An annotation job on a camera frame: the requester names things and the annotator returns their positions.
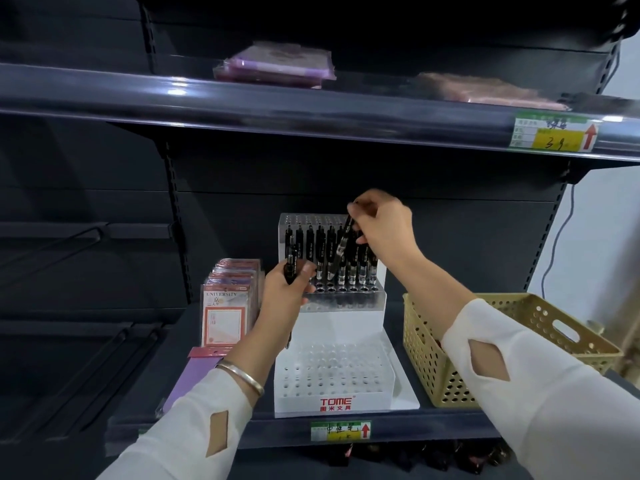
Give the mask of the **dark glossy metal shelf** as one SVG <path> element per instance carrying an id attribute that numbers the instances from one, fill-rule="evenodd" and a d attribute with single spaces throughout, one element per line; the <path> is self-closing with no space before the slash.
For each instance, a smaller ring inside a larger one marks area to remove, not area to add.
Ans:
<path id="1" fill-rule="evenodd" d="M 343 72 L 320 89 L 216 80 L 219 62 L 0 41 L 0 113 L 561 155 L 640 166 L 640 102 L 569 99 L 602 120 L 590 153 L 509 148 L 518 107 L 443 100 L 417 78 Z"/>

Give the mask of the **person's left forearm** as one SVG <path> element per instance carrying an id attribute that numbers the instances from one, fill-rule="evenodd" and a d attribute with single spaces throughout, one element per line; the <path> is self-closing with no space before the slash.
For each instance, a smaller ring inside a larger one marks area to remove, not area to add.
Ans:
<path id="1" fill-rule="evenodd" d="M 252 330 L 96 480 L 226 480 L 279 352 Z"/>

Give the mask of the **small green yellow price label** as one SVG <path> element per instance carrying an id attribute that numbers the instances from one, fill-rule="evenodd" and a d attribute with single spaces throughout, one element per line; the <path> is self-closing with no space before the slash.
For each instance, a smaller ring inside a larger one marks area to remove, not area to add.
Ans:
<path id="1" fill-rule="evenodd" d="M 359 442 L 371 438 L 372 421 L 328 421 L 312 422 L 310 440 L 312 442 Z"/>

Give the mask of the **dark metal shelf with basket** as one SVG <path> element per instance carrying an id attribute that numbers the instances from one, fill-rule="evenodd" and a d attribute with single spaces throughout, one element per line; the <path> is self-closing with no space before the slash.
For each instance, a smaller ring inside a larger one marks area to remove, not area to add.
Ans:
<path id="1" fill-rule="evenodd" d="M 154 425 L 156 412 L 184 370 L 188 353 L 196 345 L 197 314 L 190 305 L 176 324 L 158 330 L 160 344 L 138 379 L 109 418 L 104 435 L 106 456 L 117 456 Z M 364 413 L 357 419 L 372 420 L 372 439 L 379 442 L 497 438 L 498 432 L 480 410 L 435 408 L 419 384 L 401 341 L 403 304 L 392 301 L 386 309 L 384 327 L 420 402 L 418 410 Z M 240 449 L 296 447 L 310 445 L 310 425 L 318 417 L 274 416 L 273 371 L 265 395 L 258 400 L 251 421 L 244 430 Z"/>

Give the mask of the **black pen with clear barrel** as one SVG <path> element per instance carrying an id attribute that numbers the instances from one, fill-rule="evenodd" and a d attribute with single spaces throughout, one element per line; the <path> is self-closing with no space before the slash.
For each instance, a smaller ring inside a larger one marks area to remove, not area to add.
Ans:
<path id="1" fill-rule="evenodd" d="M 350 266 L 353 249 L 357 238 L 357 223 L 350 211 L 342 226 L 342 233 L 337 241 L 334 257 L 328 267 L 326 280 L 339 284 L 346 280 L 348 268 Z"/>

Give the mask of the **large green yellow price label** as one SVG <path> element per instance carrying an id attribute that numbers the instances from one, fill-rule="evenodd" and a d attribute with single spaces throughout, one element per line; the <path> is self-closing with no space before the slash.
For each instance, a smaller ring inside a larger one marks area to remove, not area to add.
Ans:
<path id="1" fill-rule="evenodd" d="M 590 153 L 602 120 L 564 112 L 518 111 L 509 148 L 535 152 Z"/>

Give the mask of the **stack of pink card packets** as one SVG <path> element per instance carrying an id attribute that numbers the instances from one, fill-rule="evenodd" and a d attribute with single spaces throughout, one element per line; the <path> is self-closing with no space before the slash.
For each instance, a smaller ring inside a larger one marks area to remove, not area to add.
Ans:
<path id="1" fill-rule="evenodd" d="M 252 330 L 264 279 L 259 258 L 222 258 L 215 264 L 201 286 L 202 347 L 232 347 Z"/>

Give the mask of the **flat purple packet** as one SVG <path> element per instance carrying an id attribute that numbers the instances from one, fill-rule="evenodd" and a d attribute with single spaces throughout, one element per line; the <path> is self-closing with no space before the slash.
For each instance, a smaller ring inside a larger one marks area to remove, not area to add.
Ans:
<path id="1" fill-rule="evenodd" d="M 188 354 L 188 361 L 176 380 L 168 397 L 157 413 L 157 418 L 169 412 L 174 403 L 187 394 L 209 371 L 213 370 L 224 358 L 230 347 L 193 347 Z"/>

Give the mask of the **row of black pens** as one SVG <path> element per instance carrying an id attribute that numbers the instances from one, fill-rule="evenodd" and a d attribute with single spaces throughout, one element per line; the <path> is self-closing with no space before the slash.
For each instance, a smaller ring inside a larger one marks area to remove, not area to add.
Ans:
<path id="1" fill-rule="evenodd" d="M 311 282 L 319 294 L 382 293 L 386 268 L 350 232 L 339 253 L 348 217 L 340 214 L 281 214 L 278 223 L 278 259 L 312 261 Z"/>

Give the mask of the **purple wrapped notebook packet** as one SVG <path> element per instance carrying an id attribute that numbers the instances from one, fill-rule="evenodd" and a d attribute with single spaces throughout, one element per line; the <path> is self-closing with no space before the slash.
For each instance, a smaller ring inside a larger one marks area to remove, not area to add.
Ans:
<path id="1" fill-rule="evenodd" d="M 220 81 L 308 89 L 337 79 L 330 51 L 272 41 L 254 42 L 212 72 Z"/>

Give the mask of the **person's right forearm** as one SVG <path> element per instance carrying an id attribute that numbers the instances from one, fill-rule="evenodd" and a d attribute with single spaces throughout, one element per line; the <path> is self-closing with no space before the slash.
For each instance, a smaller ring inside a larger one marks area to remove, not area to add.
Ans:
<path id="1" fill-rule="evenodd" d="M 534 480 L 640 480 L 640 399 L 476 297 L 416 246 L 378 254 Z"/>

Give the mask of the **white acrylic pen display stand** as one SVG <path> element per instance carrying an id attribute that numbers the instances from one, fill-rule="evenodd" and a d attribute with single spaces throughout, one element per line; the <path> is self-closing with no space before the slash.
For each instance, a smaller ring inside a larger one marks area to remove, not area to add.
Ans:
<path id="1" fill-rule="evenodd" d="M 387 268 L 366 274 L 356 258 L 333 280 L 318 265 L 292 330 L 274 366 L 277 419 L 417 410 L 419 400 L 384 328 Z"/>

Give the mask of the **pink wrapped packet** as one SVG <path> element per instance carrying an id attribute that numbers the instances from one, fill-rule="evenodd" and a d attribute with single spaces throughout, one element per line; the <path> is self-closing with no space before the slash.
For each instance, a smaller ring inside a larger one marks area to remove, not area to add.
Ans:
<path id="1" fill-rule="evenodd" d="M 521 88 L 497 78 L 421 72 L 417 80 L 433 89 L 439 98 L 452 102 L 549 111 L 570 110 L 563 103 L 541 96 L 535 89 Z"/>

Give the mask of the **yellow perforated plastic basket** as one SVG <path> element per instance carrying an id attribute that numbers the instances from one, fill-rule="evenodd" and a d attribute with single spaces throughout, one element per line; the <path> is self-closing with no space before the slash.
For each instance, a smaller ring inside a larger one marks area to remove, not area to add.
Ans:
<path id="1" fill-rule="evenodd" d="M 479 293 L 477 297 L 601 375 L 623 356 L 616 345 L 535 294 Z M 404 349 L 432 405 L 478 409 L 476 399 L 445 354 L 427 319 L 416 310 L 409 293 L 403 295 L 403 300 Z"/>

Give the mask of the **black slotted shelf upright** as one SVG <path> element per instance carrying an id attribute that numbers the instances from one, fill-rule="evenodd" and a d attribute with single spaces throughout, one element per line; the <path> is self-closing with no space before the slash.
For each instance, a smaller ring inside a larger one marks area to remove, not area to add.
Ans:
<path id="1" fill-rule="evenodd" d="M 158 75 L 157 73 L 157 60 L 156 60 L 156 44 L 154 39 L 154 30 L 152 22 L 150 21 L 149 13 L 146 6 L 147 0 L 136 0 L 138 9 L 140 12 L 140 26 L 143 36 L 143 44 L 145 46 L 145 53 L 147 56 L 148 72 L 152 76 Z M 178 254 L 180 259 L 180 270 L 182 274 L 182 284 L 186 297 L 187 305 L 190 305 L 193 301 L 193 290 L 191 287 L 191 279 L 189 276 L 189 262 L 186 255 L 186 238 L 182 229 L 181 215 L 179 202 L 177 201 L 175 186 L 175 172 L 173 167 L 173 160 L 171 154 L 171 147 L 168 138 L 157 129 L 152 136 L 152 140 L 156 146 L 156 150 L 159 153 L 164 165 L 166 174 L 166 182 L 168 186 L 168 193 L 170 199 L 170 206 L 172 210 L 172 217 L 174 219 L 174 238 L 178 247 Z"/>
<path id="2" fill-rule="evenodd" d="M 613 76 L 615 76 L 619 66 L 620 66 L 620 51 L 621 51 L 621 46 L 622 46 L 622 39 L 615 39 L 611 49 L 609 51 L 609 53 L 607 54 L 607 58 L 605 60 L 605 64 L 603 65 L 603 68 L 601 69 L 601 71 L 599 72 L 599 80 L 598 80 L 598 85 L 596 87 L 596 89 L 594 90 L 594 94 L 595 95 L 603 95 L 604 94 L 604 90 L 606 89 L 606 87 L 609 85 L 610 81 L 612 80 Z M 574 166 L 572 166 L 572 162 L 569 161 L 566 164 L 566 168 L 564 169 L 564 172 L 561 174 L 561 183 L 560 183 L 560 189 L 559 189 L 559 193 L 558 195 L 556 195 L 556 200 L 554 201 L 554 206 L 551 212 L 551 215 L 549 216 L 548 222 L 546 224 L 545 227 L 545 231 L 543 233 L 543 235 L 541 236 L 540 242 L 539 242 L 539 246 L 538 249 L 536 251 L 536 255 L 534 258 L 534 261 L 532 263 L 532 268 L 530 269 L 529 274 L 527 275 L 527 279 L 525 281 L 525 285 L 523 290 L 526 292 L 531 292 L 532 291 L 532 279 L 534 278 L 534 274 L 535 272 L 538 270 L 538 265 L 540 263 L 540 259 L 541 259 L 541 255 L 544 249 L 544 246 L 546 245 L 549 236 L 551 234 L 551 229 L 552 226 L 556 220 L 557 217 L 557 212 L 558 209 L 560 207 L 560 204 L 562 202 L 562 199 L 564 197 L 564 194 L 566 192 L 566 188 L 568 186 L 571 187 L 571 189 L 569 190 L 569 195 L 570 195 L 570 210 L 568 213 L 568 216 L 564 219 L 564 221 L 562 222 L 562 224 L 559 227 L 559 230 L 557 231 L 557 233 L 555 234 L 555 237 L 553 239 L 552 245 L 551 245 L 551 250 L 550 250 L 550 260 L 549 260 L 549 264 L 548 266 L 545 268 L 542 276 L 541 276 L 541 295 L 544 296 L 545 294 L 545 281 L 547 279 L 547 276 L 549 274 L 549 272 L 551 271 L 551 269 L 553 268 L 553 265 L 555 263 L 555 259 L 556 259 L 556 247 L 557 247 L 557 242 L 559 240 L 559 236 L 561 235 L 562 231 L 564 230 L 564 228 L 566 227 L 566 225 L 568 224 L 568 222 L 570 222 L 572 216 L 573 216 L 573 212 L 574 212 L 574 207 L 575 207 L 575 187 L 574 184 L 577 184 L 581 181 L 581 179 L 583 179 L 583 177 L 588 173 L 588 169 L 586 170 L 582 170 L 578 168 L 579 165 L 576 164 Z"/>

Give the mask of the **person's left hand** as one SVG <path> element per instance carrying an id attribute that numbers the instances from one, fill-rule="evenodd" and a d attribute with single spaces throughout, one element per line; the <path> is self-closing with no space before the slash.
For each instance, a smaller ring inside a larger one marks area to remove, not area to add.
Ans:
<path id="1" fill-rule="evenodd" d="M 289 336 L 306 304 L 306 293 L 315 290 L 309 282 L 295 281 L 288 285 L 284 280 L 281 262 L 266 275 L 262 306 L 253 330 L 260 339 L 276 348 L 285 348 Z"/>

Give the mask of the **black metal shelf bracket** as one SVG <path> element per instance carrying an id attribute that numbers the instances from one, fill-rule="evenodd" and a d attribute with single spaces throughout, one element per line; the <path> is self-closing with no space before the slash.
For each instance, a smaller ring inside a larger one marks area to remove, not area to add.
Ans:
<path id="1" fill-rule="evenodd" d="M 0 290 L 7 289 L 16 283 L 30 278 L 50 267 L 74 257 L 92 247 L 106 241 L 175 241 L 174 223 L 56 223 L 56 222 L 0 222 L 0 240 L 35 239 L 47 241 L 43 246 L 24 252 L 5 261 L 0 261 L 0 272 L 29 260 L 40 253 L 65 245 L 75 240 L 87 240 L 80 248 L 71 250 L 66 255 L 47 264 L 41 264 L 34 270 L 0 281 Z"/>
<path id="2" fill-rule="evenodd" d="M 170 327 L 0 320 L 0 445 L 62 442 L 123 398 Z"/>

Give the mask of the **person's right hand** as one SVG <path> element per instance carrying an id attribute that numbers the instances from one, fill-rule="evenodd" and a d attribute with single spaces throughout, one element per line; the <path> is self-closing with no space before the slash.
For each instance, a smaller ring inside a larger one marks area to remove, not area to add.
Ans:
<path id="1" fill-rule="evenodd" d="M 418 248 L 412 226 L 412 211 L 400 199 L 379 189 L 370 189 L 348 203 L 352 216 L 370 215 L 373 222 L 365 232 L 369 247 L 396 276 L 418 262 Z"/>

